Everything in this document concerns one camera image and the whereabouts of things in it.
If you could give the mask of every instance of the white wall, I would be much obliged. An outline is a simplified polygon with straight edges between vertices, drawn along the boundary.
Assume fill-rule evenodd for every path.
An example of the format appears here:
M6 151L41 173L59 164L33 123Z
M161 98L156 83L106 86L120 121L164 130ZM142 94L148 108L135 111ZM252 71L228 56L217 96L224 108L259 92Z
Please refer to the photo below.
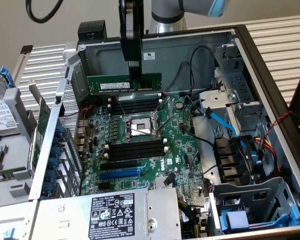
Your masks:
M45 16L57 0L32 0L37 17ZM150 25L151 1L144 0L145 29ZM186 13L188 28L300 15L300 0L230 0L223 17ZM0 66L13 71L23 45L44 46L76 41L80 22L105 20L109 37L119 35L118 0L64 0L45 24L32 22L24 0L0 0Z

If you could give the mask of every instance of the black ram slot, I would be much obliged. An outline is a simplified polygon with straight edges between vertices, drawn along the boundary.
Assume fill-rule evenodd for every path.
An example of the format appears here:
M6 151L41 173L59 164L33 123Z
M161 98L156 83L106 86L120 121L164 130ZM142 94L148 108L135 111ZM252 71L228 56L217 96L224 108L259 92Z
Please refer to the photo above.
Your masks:
M161 139L111 145L109 161L124 161L164 156L164 144Z
M138 167L138 161L107 162L100 164L100 170L127 169Z
M154 111L158 107L159 101L157 98L126 101L121 102L121 106L117 101L114 101L111 105L111 115L122 115L121 106L126 114L135 114Z

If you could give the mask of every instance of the pcie slot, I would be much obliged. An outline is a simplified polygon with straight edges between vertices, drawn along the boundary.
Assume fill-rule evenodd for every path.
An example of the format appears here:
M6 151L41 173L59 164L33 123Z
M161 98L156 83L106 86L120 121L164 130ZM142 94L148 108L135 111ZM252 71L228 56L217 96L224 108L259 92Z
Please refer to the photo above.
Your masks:
M136 168L138 167L137 160L131 161L120 161L120 162L106 162L100 164L100 170L114 170L114 169L127 169L127 168Z
M139 176L140 176L140 170L137 168L133 168L133 169L118 170L118 171L101 172L99 174L99 179L107 180L107 179L118 179L118 178L139 177Z
M135 101L121 102L121 106L126 114L136 114L154 111L159 105L159 100L143 99ZM123 111L117 101L111 104L111 115L122 115Z
M109 146L108 160L124 161L164 156L164 143L161 139L142 142L131 142Z

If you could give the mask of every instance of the blue pcie slot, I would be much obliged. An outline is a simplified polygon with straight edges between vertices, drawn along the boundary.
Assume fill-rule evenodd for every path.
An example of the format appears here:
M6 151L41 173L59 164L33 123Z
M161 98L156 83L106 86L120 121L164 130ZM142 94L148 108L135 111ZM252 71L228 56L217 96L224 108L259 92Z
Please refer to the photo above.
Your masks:
M100 180L118 179L118 178L127 178L127 177L140 177L140 169L131 168L131 169L118 170L118 171L102 172L99 174Z

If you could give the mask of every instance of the circuit board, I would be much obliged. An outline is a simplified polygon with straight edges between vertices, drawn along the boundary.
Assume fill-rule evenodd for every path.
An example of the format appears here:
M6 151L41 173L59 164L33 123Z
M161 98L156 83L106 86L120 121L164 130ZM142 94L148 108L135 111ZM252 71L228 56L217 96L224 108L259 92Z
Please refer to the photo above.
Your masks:
M130 80L129 75L100 75L87 77L90 93L119 93L137 91L159 91L161 73L145 73L141 79Z
M127 116L109 116L104 106L96 108L93 113L86 116L95 126L89 137L97 137L98 142L93 149L93 153L89 153L88 147L83 150L84 176L81 195L142 188L153 190L156 188L158 181L163 182L169 173L174 172L178 198L187 201L189 204L204 205L203 193L201 196L198 195L198 187L203 186L203 179L193 176L189 170L189 165L187 166L186 164L187 158L188 162L192 164L192 171L202 173L200 160L195 157L198 151L197 140L180 128L180 123L183 123L183 111L176 108L176 103L184 103L185 99L179 96L170 96L170 100L173 117L157 135L157 137L167 139L168 151L165 153L165 156L139 159L138 166L142 166L141 175L139 177L110 179L110 189L108 190L100 190L98 188L99 183L108 182L108 180L99 180L99 174L102 172L100 165L107 162L107 159L104 158L105 144L106 141L111 141L112 144L127 143L125 139L125 122L123 121ZM161 123L170 117L168 103L158 111L158 115ZM113 139L113 122L117 125L116 140ZM138 139L147 137L151 138L151 136L139 136Z
M40 150L42 143L44 141L46 129L48 126L48 121L50 117L50 108L46 104L46 101L40 99L39 115L38 115L38 124L35 129L35 143L33 149L33 164L37 165L40 155Z

